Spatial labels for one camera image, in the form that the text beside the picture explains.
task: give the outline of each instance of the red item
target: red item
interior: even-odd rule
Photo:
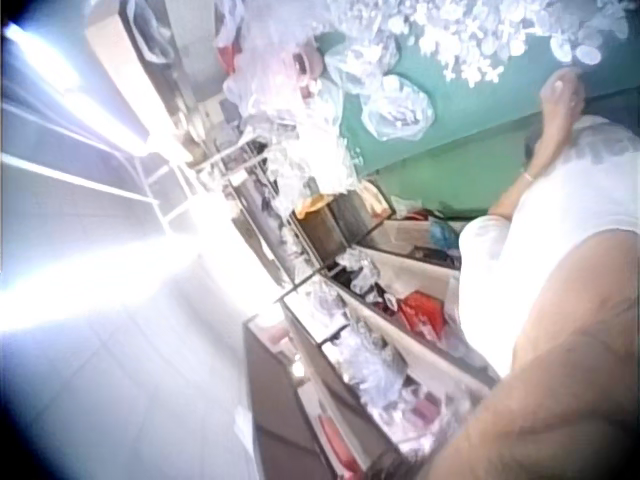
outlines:
[[[409,330],[422,334],[421,326],[430,325],[438,339],[442,338],[445,320],[444,306],[441,300],[415,290],[400,300],[398,304]]]
[[[351,450],[349,450],[344,438],[342,438],[342,434],[340,433],[340,430],[338,430],[338,426],[333,419],[325,415],[318,415],[318,420],[320,420],[322,431],[326,435],[327,440],[331,445],[331,449],[338,458],[340,464],[352,474],[361,473],[358,462],[351,453]]]
[[[235,59],[238,55],[239,49],[233,45],[229,45],[228,47],[219,47],[218,48],[218,58],[220,59],[220,63],[227,72],[228,75],[233,75],[236,71]]]

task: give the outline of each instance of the fluorescent light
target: fluorescent light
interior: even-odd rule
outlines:
[[[145,142],[109,115],[88,95],[81,92],[67,92],[63,100],[69,110],[80,120],[119,147],[137,157],[144,157],[149,153]]]
[[[13,23],[5,27],[4,34],[18,44],[31,66],[60,92],[81,85],[80,76],[73,67],[42,39],[25,32]]]

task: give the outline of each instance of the white tiled floor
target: white tiled floor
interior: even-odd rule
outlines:
[[[69,145],[56,158],[72,156]],[[83,161],[90,170],[100,156]],[[13,167],[2,175],[4,289],[47,263],[162,232],[149,205]],[[137,305],[2,334],[2,400],[63,477],[253,478],[233,432],[246,404],[241,314],[200,275],[188,269]]]

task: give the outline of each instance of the red package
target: red package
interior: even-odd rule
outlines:
[[[445,320],[444,305],[441,300],[415,290],[400,300],[398,304],[409,330],[422,334],[423,327],[428,325],[433,329],[438,339],[442,338]]]

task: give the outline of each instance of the hairy arm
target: hairy arm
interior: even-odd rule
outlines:
[[[638,433],[637,249],[609,231],[567,256],[514,370],[419,478],[615,478]]]

